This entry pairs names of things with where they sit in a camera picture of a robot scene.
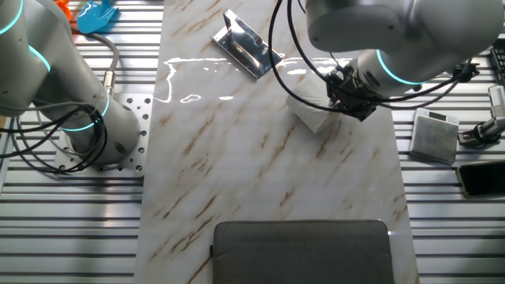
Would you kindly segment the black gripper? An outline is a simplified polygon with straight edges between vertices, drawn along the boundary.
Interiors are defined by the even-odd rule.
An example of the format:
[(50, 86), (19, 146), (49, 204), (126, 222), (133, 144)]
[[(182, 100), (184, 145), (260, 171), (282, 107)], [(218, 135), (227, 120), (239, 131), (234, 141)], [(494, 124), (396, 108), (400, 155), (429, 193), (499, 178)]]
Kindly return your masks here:
[(360, 81), (353, 78), (353, 73), (353, 68), (347, 65), (336, 67), (326, 75), (327, 96), (332, 101), (332, 110), (364, 121), (376, 110), (376, 104), (357, 86)]

